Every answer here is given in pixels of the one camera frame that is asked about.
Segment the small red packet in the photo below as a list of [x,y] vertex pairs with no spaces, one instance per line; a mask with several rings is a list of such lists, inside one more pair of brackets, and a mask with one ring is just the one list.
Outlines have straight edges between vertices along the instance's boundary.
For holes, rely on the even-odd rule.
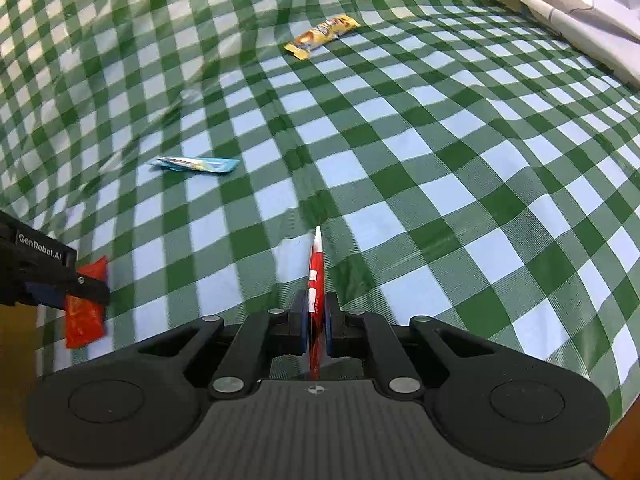
[[312,380],[320,376],[322,334],[324,326],[324,259],[320,226],[314,229],[308,274],[309,374]]

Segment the orange candy wrapper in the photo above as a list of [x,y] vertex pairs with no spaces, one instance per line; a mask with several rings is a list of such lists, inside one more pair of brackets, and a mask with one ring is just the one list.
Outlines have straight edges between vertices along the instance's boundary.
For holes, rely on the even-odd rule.
[[[107,281],[107,258],[86,264],[78,269],[83,278]],[[104,307],[89,299],[66,296],[65,345],[67,349],[79,349],[105,335]]]

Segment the light blue stick packet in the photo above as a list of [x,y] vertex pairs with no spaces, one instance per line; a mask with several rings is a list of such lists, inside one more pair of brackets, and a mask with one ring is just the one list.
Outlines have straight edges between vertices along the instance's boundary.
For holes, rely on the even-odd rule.
[[235,170],[236,166],[239,165],[239,161],[230,158],[164,156],[153,159],[150,165],[177,172],[190,171],[201,172],[202,174],[228,174]]

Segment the yellow candy bar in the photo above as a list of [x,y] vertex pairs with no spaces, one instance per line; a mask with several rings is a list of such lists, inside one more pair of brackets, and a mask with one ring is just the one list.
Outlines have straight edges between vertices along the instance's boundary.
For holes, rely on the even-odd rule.
[[357,29],[360,23],[346,14],[334,16],[307,30],[284,46],[298,60],[306,60],[311,52],[348,32]]

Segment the green checkered cloth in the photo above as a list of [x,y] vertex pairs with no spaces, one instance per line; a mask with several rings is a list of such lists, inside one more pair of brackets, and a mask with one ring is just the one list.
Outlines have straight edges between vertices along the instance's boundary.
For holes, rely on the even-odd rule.
[[41,374],[287,304],[320,226],[345,308],[639,393],[638,92],[496,0],[1,0],[1,207],[110,262],[103,338],[39,310]]

